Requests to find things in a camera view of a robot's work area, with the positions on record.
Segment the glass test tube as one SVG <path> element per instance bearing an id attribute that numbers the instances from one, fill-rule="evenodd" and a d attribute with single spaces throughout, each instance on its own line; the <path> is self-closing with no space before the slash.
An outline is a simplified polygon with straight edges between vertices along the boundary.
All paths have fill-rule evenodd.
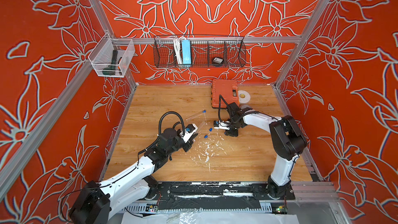
<path id="1" fill-rule="evenodd" d="M 192 116 L 186 118 L 186 121 L 190 121 L 190 120 L 197 119 L 197 118 L 201 117 L 203 114 L 204 114 L 204 113 L 202 113 L 202 111 L 199 112 L 199 113 L 195 113 L 195 114 L 193 114 Z"/>
<path id="2" fill-rule="evenodd" d="M 202 121 L 202 122 L 198 125 L 197 131 L 199 132 L 205 125 L 206 125 L 206 121 Z"/>

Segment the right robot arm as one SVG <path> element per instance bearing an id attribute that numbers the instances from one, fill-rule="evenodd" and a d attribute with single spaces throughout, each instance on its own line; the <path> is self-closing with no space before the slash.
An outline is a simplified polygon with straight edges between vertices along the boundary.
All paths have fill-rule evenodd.
<path id="1" fill-rule="evenodd" d="M 274 200 L 284 198 L 291 186 L 294 166 L 308 144 L 296 120 L 290 115 L 277 118 L 245 105 L 229 104 L 222 95 L 218 101 L 218 120 L 214 121 L 214 128 L 224 130 L 226 136 L 237 137 L 239 129 L 248 125 L 271 135 L 277 156 L 267 180 L 266 194 Z"/>

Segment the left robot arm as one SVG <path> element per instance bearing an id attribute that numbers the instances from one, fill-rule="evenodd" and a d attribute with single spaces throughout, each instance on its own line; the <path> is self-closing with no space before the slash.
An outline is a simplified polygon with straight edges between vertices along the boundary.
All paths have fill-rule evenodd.
<path id="1" fill-rule="evenodd" d="M 131 203 L 157 195 L 158 182 L 152 174 L 172 160 L 172 154 L 188 152 L 198 135 L 198 126 L 185 124 L 174 111 L 163 114 L 155 141 L 139 151 L 137 161 L 117 175 L 88 182 L 75 193 L 73 206 L 61 215 L 70 224 L 105 224 Z"/>

